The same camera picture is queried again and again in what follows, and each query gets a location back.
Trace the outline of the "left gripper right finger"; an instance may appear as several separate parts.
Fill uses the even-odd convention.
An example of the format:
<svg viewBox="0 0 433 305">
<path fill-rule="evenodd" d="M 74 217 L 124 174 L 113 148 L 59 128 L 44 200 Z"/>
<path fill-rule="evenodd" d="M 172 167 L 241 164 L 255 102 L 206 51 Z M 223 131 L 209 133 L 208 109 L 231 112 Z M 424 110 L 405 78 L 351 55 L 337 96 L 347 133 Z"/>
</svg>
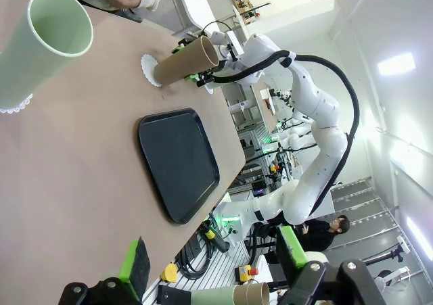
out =
<svg viewBox="0 0 433 305">
<path fill-rule="evenodd" d="M 381 292 L 364 262 L 350 259 L 334 267 L 308 260 L 291 227 L 277 229 L 275 253 L 288 285 L 279 304 L 381 303 Z"/>
</svg>

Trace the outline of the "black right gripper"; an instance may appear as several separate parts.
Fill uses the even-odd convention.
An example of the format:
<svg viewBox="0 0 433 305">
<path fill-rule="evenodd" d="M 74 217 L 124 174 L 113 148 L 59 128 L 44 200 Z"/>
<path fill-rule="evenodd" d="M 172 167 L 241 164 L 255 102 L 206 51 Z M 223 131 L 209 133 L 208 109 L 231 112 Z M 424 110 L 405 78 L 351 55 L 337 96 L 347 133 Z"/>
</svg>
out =
<svg viewBox="0 0 433 305">
<path fill-rule="evenodd" d="M 191 47 L 194 49 L 196 46 L 200 44 L 200 39 L 181 39 L 177 46 L 171 51 L 171 53 L 176 53 L 185 49 L 187 47 Z M 240 59 L 237 58 L 233 60 L 232 57 L 229 57 L 227 60 L 221 62 L 222 66 L 218 68 L 216 74 L 237 74 L 244 69 L 244 65 L 240 62 Z M 185 81 L 193 83 L 196 87 L 202 88 L 217 88 L 221 87 L 221 83 L 216 83 L 214 81 L 213 72 L 207 70 L 195 74 L 190 74 L 184 78 Z"/>
</svg>

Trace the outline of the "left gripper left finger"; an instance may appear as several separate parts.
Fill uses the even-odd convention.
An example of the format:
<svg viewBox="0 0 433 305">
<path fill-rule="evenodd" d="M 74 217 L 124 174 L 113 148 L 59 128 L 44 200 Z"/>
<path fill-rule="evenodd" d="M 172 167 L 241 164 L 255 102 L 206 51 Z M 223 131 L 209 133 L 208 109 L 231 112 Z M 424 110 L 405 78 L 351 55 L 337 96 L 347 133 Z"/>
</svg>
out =
<svg viewBox="0 0 433 305">
<path fill-rule="evenodd" d="M 60 304 L 141 304 L 150 273 L 150 259 L 144 240 L 130 243 L 117 276 L 99 281 L 93 287 L 81 282 L 65 286 Z"/>
</svg>

